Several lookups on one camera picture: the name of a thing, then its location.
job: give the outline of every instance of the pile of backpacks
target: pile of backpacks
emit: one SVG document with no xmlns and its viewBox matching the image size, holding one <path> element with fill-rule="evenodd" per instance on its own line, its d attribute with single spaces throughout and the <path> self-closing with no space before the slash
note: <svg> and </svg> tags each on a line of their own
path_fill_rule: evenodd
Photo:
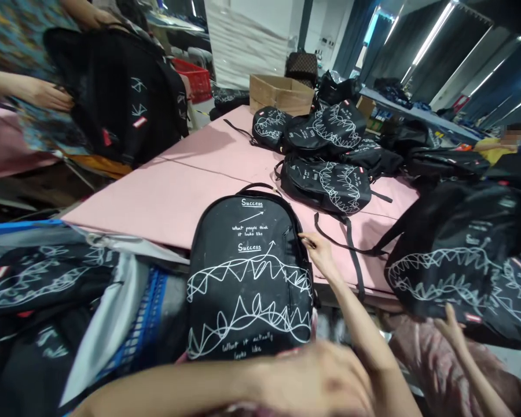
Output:
<svg viewBox="0 0 521 417">
<path fill-rule="evenodd" d="M 265 107 L 251 133 L 237 130 L 251 145 L 285 155 L 274 172 L 288 196 L 347 226 L 347 244 L 333 242 L 350 250 L 360 299 L 358 254 L 387 256 L 384 275 L 408 312 L 444 318 L 451 303 L 474 340 L 521 349 L 521 171 L 442 147 L 441 135 L 419 120 L 378 139 L 365 126 L 346 99 L 298 117 Z M 401 176 L 420 198 L 374 248 L 354 247 L 348 217 L 375 196 L 371 185 L 381 176 Z M 315 225 L 324 234 L 318 214 Z"/>
</svg>

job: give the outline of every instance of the backpack strap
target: backpack strap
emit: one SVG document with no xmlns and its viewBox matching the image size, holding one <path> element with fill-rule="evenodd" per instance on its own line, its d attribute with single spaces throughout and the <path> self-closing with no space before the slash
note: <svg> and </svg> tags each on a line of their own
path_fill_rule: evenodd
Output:
<svg viewBox="0 0 521 417">
<path fill-rule="evenodd" d="M 359 252 L 363 255 L 367 255 L 370 257 L 379 257 L 382 255 L 388 255 L 389 253 L 384 251 L 383 248 L 388 245 L 392 240 L 394 240 L 396 237 L 401 235 L 407 226 L 413 221 L 413 219 L 416 218 L 417 213 L 420 211 L 420 207 L 424 204 L 424 199 L 419 198 L 417 201 L 415 201 L 411 207 L 409 207 L 405 213 L 402 214 L 402 216 L 396 220 L 394 225 L 380 238 L 378 243 L 372 248 L 367 250 L 361 250 L 357 249 L 353 242 L 347 242 L 347 245 L 341 244 L 336 242 L 334 239 L 329 237 L 326 233 L 322 231 L 320 226 L 318 225 L 318 213 L 314 215 L 314 226 L 316 227 L 318 233 L 323 235 L 325 238 L 327 238 L 330 242 L 335 244 L 336 246 L 342 247 L 344 249 L 349 249 L 350 251 Z"/>
<path fill-rule="evenodd" d="M 279 180 L 281 177 L 282 177 L 282 174 L 280 174 L 277 169 L 280 165 L 283 165 L 284 164 L 284 160 L 281 160 L 280 162 L 278 162 L 276 164 L 276 166 L 274 167 L 274 175 L 276 176 L 276 179 Z"/>
<path fill-rule="evenodd" d="M 265 184 L 264 182 L 254 182 L 253 184 L 249 184 L 249 185 L 243 187 L 237 194 L 241 194 L 242 192 L 247 191 L 248 189 L 251 189 L 251 188 L 255 188 L 255 187 L 270 188 L 273 192 L 275 192 L 280 197 L 282 197 L 282 194 L 280 194 L 280 191 L 278 191 L 272 185 Z"/>
<path fill-rule="evenodd" d="M 349 250 L 349 254 L 351 256 L 351 260 L 353 261 L 353 267 L 355 267 L 355 273 L 357 274 L 357 289 L 359 291 L 359 301 L 363 302 L 365 299 L 365 282 L 363 281 L 363 272 L 361 270 L 361 264 L 359 263 L 359 258 L 357 257 L 357 250 L 354 248 L 353 245 L 353 230 L 351 228 L 351 220 L 349 220 L 349 217 L 345 215 L 333 215 L 331 214 L 333 218 L 338 220 L 340 223 L 345 224 L 347 228 L 346 232 L 346 239 L 347 239 L 347 245 L 342 245 L 335 240 L 333 240 L 330 236 L 328 236 L 326 233 L 322 231 L 320 226 L 318 225 L 318 213 L 315 213 L 314 215 L 314 227 L 316 230 L 318 230 L 318 233 L 323 235 L 325 238 L 327 238 L 330 242 L 333 244 L 343 247 L 345 249 Z"/>
<path fill-rule="evenodd" d="M 237 130 L 238 132 L 241 132 L 243 134 L 246 134 L 248 137 L 250 137 L 251 139 L 249 140 L 249 143 L 251 145 L 256 145 L 257 144 L 257 141 L 255 138 L 253 138 L 253 136 L 251 135 L 251 133 L 247 132 L 246 130 L 243 130 L 243 129 L 240 129 L 239 127 L 235 127 L 228 119 L 224 119 L 224 122 L 226 122 L 230 127 L 234 128 L 235 130 Z"/>
<path fill-rule="evenodd" d="M 392 203 L 393 202 L 393 200 L 390 197 L 387 197 L 387 196 L 385 196 L 383 194 L 377 193 L 376 191 L 370 190 L 370 193 L 373 196 L 378 197 L 379 199 L 382 199 L 382 200 L 384 200 L 387 203 Z"/>
</svg>

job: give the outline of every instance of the wall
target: wall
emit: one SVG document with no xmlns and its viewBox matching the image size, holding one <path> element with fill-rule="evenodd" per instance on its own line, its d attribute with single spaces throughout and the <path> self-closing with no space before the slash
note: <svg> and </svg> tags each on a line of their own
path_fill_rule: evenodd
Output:
<svg viewBox="0 0 521 417">
<path fill-rule="evenodd" d="M 432 109 L 447 108 L 462 94 L 469 96 L 513 52 L 515 43 L 506 44 L 509 38 L 510 33 L 502 27 L 490 29 L 431 101 Z"/>
<path fill-rule="evenodd" d="M 208 30 L 217 83 L 249 88 L 250 74 L 284 75 L 295 50 L 304 0 L 208 0 Z"/>
<path fill-rule="evenodd" d="M 322 49 L 320 63 L 325 70 L 333 66 L 352 7 L 352 0 L 313 0 L 305 51 L 314 53 L 322 49 L 322 38 L 332 42 L 333 46 L 327 43 Z"/>
</svg>

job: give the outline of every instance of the hand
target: hand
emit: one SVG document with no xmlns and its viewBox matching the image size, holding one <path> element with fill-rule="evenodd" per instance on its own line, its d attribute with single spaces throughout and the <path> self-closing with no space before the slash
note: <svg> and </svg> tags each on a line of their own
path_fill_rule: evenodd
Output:
<svg viewBox="0 0 521 417">
<path fill-rule="evenodd" d="M 369 376 L 351 349 L 317 341 L 270 361 L 259 378 L 260 403 L 278 414 L 374 415 Z"/>
<path fill-rule="evenodd" d="M 467 350 L 465 336 L 463 335 L 461 326 L 457 322 L 456 312 L 450 303 L 446 304 L 446 317 L 447 324 L 441 319 L 435 319 L 434 325 L 440 330 L 440 333 L 442 333 L 456 353 L 465 352 Z"/>
<path fill-rule="evenodd" d="M 301 242 L 309 251 L 309 256 L 318 270 L 328 279 L 337 271 L 334 258 L 332 257 L 332 247 L 327 239 L 318 233 L 300 233 Z"/>
<path fill-rule="evenodd" d="M 108 13 L 108 12 L 106 12 L 104 10 L 100 10 L 100 9 L 97 9 L 97 11 L 94 12 L 93 18 L 94 18 L 94 21 L 98 24 L 98 27 L 102 27 L 104 25 L 109 25 L 109 24 L 112 24 L 112 23 L 118 23 L 118 24 L 122 23 L 118 19 L 116 19 L 114 16 L 112 16 L 110 13 Z M 122 27 L 117 26 L 117 25 L 114 26 L 113 28 L 114 29 L 125 30 Z"/>
<path fill-rule="evenodd" d="M 502 148 L 508 149 L 513 152 L 517 152 L 517 149 L 519 148 L 517 145 L 502 145 Z"/>
<path fill-rule="evenodd" d="M 25 75 L 13 78 L 11 95 L 37 107 L 63 112 L 69 112 L 74 106 L 73 98 L 62 87 Z"/>
</svg>

